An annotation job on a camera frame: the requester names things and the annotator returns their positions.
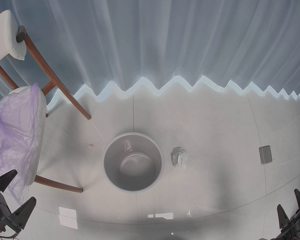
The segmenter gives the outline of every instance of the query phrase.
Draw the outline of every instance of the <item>light under curtain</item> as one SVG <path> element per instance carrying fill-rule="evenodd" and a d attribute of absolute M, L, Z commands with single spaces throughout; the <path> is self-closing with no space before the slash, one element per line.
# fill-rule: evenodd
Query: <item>light under curtain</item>
<path fill-rule="evenodd" d="M 73 94 L 141 77 L 160 89 L 177 75 L 300 93 L 300 1 L 1 0 L 6 9 Z M 28 52 L 0 65 L 18 86 L 49 81 Z M 1 79 L 0 94 L 10 90 Z"/>

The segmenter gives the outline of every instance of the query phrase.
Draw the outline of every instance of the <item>crumpled white plastic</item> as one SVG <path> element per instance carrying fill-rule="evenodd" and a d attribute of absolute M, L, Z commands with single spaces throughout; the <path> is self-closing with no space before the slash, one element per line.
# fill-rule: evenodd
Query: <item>crumpled white plastic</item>
<path fill-rule="evenodd" d="M 173 163 L 175 167 L 186 169 L 188 161 L 188 153 L 183 148 L 173 149 Z"/>

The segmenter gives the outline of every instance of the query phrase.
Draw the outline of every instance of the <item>curtain fold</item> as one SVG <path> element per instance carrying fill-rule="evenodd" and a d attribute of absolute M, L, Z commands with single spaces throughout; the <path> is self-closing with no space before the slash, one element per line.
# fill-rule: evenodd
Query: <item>curtain fold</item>
<path fill-rule="evenodd" d="M 126 91 L 141 77 L 160 89 L 177 75 L 300 94 L 300 1 L 2 0 L 6 9 L 73 94 L 111 80 Z M 0 65 L 19 86 L 49 81 L 29 53 Z"/>

